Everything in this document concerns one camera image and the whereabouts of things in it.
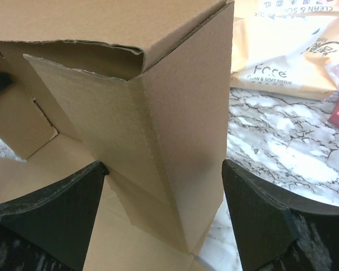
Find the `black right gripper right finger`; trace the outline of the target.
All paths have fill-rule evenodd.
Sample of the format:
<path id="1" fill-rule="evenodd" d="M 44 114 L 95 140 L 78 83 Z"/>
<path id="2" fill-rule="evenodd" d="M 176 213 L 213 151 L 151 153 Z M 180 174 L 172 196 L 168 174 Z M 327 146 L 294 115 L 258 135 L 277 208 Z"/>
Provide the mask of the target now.
<path id="1" fill-rule="evenodd" d="M 339 270 L 339 207 L 272 184 L 231 160 L 225 197 L 243 270 Z"/>

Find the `brown cardboard box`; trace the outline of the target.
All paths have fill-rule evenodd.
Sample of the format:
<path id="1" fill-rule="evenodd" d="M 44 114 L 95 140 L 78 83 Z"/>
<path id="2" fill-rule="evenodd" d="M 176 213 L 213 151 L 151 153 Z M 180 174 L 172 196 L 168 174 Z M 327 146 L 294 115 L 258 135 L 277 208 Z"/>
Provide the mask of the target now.
<path id="1" fill-rule="evenodd" d="M 203 270 L 233 1 L 0 1 L 0 204 L 108 169 L 82 270 Z"/>

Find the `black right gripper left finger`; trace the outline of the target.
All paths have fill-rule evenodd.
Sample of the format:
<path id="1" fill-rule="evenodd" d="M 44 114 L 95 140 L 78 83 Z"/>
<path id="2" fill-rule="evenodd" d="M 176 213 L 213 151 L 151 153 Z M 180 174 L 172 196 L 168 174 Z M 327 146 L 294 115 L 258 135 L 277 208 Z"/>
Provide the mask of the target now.
<path id="1" fill-rule="evenodd" d="M 0 204 L 0 270 L 82 270 L 108 169 L 72 175 Z"/>

